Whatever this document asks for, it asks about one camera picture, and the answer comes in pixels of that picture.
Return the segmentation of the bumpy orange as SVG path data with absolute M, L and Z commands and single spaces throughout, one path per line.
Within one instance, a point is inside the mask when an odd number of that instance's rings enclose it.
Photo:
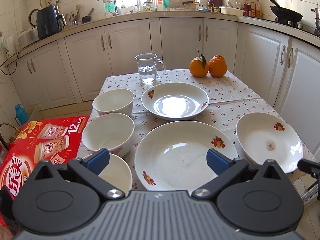
M 209 60 L 208 66 L 212 77 L 222 77 L 228 70 L 225 58 L 219 54 Z

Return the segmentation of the white bowl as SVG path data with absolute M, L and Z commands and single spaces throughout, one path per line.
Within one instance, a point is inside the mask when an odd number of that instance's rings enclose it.
M 125 88 L 109 90 L 97 96 L 92 103 L 99 116 L 122 113 L 130 116 L 133 109 L 134 92 Z
M 131 148 L 134 131 L 135 123 L 128 115 L 106 114 L 86 125 L 82 133 L 82 143 L 93 152 L 106 148 L 110 153 L 123 157 Z
M 127 196 L 131 190 L 133 182 L 132 173 L 127 163 L 117 155 L 110 153 L 110 162 L 99 174 L 99 177 L 120 188 L 124 191 L 125 196 Z

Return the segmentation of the white electric kettle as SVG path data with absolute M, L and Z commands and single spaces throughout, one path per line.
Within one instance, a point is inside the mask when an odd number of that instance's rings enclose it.
M 14 35 L 10 35 L 3 39 L 3 49 L 7 58 L 10 58 L 16 53 L 16 45 Z

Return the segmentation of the cherry-print tablecloth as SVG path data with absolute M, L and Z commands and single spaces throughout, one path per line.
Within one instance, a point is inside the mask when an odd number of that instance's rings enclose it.
M 277 112 L 265 100 L 230 72 L 227 72 L 221 78 L 214 78 L 210 75 L 196 78 L 187 69 L 168 70 L 156 83 L 169 82 L 188 83 L 206 91 L 209 96 L 209 105 L 202 114 L 195 117 L 195 120 L 212 125 L 225 133 L 236 147 L 238 155 L 242 158 L 245 157 L 245 153 L 236 137 L 235 128 L 237 121 L 243 115 L 251 112 L 264 112 L 277 115 Z M 147 133 L 161 126 L 166 121 L 149 113 L 143 107 L 141 97 L 148 86 L 141 83 L 138 74 L 107 77 L 99 92 L 104 93 L 116 88 L 126 88 L 135 94 L 132 110 L 135 131 L 133 133 L 131 150 L 124 156 L 124 160 L 132 172 L 132 189 L 142 191 L 145 188 L 137 177 L 134 165 L 137 146 Z

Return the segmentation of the orange with leaf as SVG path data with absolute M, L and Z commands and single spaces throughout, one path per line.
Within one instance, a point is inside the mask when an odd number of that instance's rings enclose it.
M 209 72 L 209 66 L 206 58 L 198 51 L 198 56 L 195 57 L 189 64 L 189 72 L 194 77 L 205 77 Z

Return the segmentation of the white rectangular tray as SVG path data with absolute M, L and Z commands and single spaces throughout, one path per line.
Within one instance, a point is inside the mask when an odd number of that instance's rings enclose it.
M 220 11 L 222 14 L 234 15 L 242 17 L 244 15 L 244 11 L 241 9 L 236 9 L 232 7 L 220 7 Z

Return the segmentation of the kitchen faucet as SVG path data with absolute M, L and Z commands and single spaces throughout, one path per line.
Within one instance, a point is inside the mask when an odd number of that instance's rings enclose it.
M 106 17 L 119 15 L 116 0 L 102 0 Z

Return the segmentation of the glass water mug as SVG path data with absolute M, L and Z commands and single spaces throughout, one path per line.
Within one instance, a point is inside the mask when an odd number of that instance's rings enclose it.
M 138 67 L 138 74 L 140 81 L 143 84 L 151 85 L 156 82 L 156 79 L 160 79 L 165 75 L 166 65 L 164 61 L 158 58 L 157 54 L 144 53 L 135 57 Z M 157 72 L 157 64 L 161 64 L 163 71 L 161 74 Z

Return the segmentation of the red drink carton box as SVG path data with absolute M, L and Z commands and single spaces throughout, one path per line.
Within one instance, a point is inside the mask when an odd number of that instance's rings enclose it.
M 88 120 L 83 115 L 27 122 L 1 163 L 1 187 L 16 197 L 39 161 L 60 165 L 77 157 Z

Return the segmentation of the white fruit-pattern plate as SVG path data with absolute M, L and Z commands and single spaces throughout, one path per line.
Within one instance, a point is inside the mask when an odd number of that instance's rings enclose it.
M 149 132 L 135 154 L 135 170 L 149 191 L 195 189 L 217 175 L 207 165 L 209 149 L 238 157 L 236 148 L 219 129 L 196 121 L 175 121 Z
M 303 144 L 284 120 L 267 113 L 248 113 L 236 124 L 236 136 L 246 156 L 256 164 L 275 160 L 285 173 L 294 172 L 303 158 Z
M 209 105 L 209 96 L 201 88 L 187 83 L 163 83 L 147 89 L 141 97 L 144 108 L 168 121 L 189 120 Z

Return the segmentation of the black wok pan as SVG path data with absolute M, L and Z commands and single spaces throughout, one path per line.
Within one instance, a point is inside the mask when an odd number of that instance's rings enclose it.
M 303 15 L 293 10 L 281 7 L 275 0 L 269 0 L 273 4 L 270 6 L 273 14 L 276 16 L 275 21 L 284 25 L 289 25 L 296 28 L 298 22 L 303 18 Z

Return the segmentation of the teal thermos flask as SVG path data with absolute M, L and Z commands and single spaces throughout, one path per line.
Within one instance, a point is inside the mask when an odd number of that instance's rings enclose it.
M 25 109 L 21 107 L 21 104 L 17 104 L 15 106 L 15 111 L 16 111 L 16 116 L 15 116 L 15 121 L 19 126 L 22 126 L 26 124 L 29 120 L 29 116 Z

